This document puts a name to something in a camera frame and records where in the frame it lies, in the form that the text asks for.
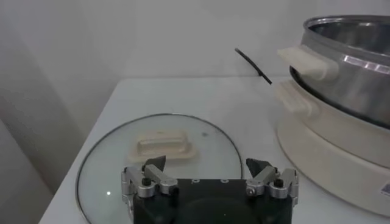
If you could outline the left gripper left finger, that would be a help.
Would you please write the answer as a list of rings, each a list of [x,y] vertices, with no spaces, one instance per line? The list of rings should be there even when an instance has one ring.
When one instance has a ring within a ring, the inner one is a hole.
[[[137,195],[151,198],[156,194],[173,196],[179,192],[179,182],[163,171],[166,157],[148,159],[141,168],[127,166],[121,171],[121,193],[123,197]]]

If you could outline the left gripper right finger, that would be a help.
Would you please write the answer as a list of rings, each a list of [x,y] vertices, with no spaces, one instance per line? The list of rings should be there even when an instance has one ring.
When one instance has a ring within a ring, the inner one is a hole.
[[[252,176],[246,180],[246,194],[257,197],[269,194],[272,198],[286,199],[299,197],[299,176],[295,169],[284,169],[281,172],[268,161],[246,159],[246,166]]]

